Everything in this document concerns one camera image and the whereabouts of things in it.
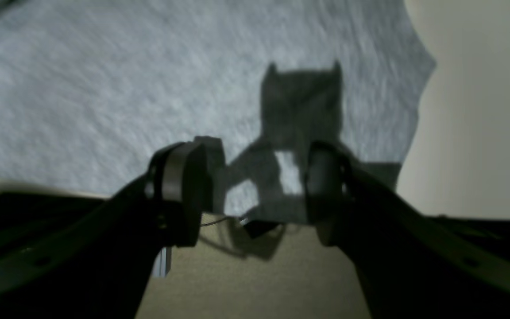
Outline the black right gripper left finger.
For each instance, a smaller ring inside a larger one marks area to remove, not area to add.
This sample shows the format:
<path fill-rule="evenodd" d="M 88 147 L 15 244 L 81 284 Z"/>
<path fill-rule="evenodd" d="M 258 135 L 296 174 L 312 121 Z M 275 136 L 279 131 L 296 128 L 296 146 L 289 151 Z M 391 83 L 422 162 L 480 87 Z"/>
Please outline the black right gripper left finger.
<path fill-rule="evenodd" d="M 1 193 L 0 319 L 134 318 L 162 249 L 196 245 L 206 179 L 188 142 L 108 199 Z"/>

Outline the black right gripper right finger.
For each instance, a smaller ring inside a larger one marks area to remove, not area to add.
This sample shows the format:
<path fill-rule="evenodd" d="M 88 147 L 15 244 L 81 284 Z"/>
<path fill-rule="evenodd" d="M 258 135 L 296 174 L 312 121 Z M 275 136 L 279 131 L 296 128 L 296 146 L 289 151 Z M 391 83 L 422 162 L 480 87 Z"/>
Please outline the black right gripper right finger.
<path fill-rule="evenodd" d="M 373 319 L 510 319 L 510 220 L 425 216 L 323 141 L 304 188 L 318 239 L 352 261 Z"/>

